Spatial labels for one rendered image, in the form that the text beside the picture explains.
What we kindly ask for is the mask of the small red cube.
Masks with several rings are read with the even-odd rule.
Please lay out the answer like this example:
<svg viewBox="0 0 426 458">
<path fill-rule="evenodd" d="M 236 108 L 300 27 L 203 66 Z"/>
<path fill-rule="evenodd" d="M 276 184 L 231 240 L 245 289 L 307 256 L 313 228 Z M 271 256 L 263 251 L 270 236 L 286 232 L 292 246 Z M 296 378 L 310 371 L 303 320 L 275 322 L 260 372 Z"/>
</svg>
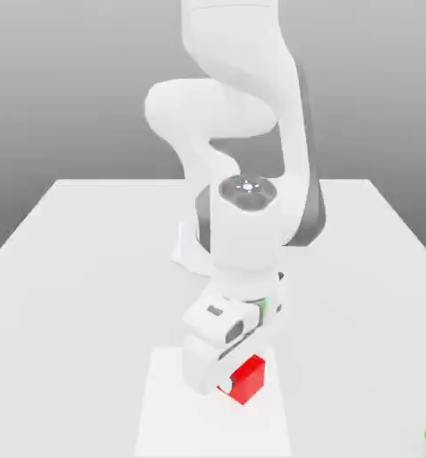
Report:
<svg viewBox="0 0 426 458">
<path fill-rule="evenodd" d="M 253 354 L 231 374 L 227 385 L 217 386 L 217 389 L 245 405 L 264 386 L 265 368 L 265 360 Z"/>
</svg>

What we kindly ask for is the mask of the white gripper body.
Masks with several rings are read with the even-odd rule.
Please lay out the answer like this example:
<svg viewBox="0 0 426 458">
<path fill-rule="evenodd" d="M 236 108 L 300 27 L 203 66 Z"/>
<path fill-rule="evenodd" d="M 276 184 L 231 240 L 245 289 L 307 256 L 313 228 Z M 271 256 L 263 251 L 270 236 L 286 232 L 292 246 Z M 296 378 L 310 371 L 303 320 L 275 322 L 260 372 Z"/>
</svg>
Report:
<svg viewBox="0 0 426 458">
<path fill-rule="evenodd" d="M 200 337 L 192 327 L 183 331 L 182 375 L 198 394 L 209 394 L 264 346 L 264 332 L 259 330 L 226 347 Z"/>
</svg>

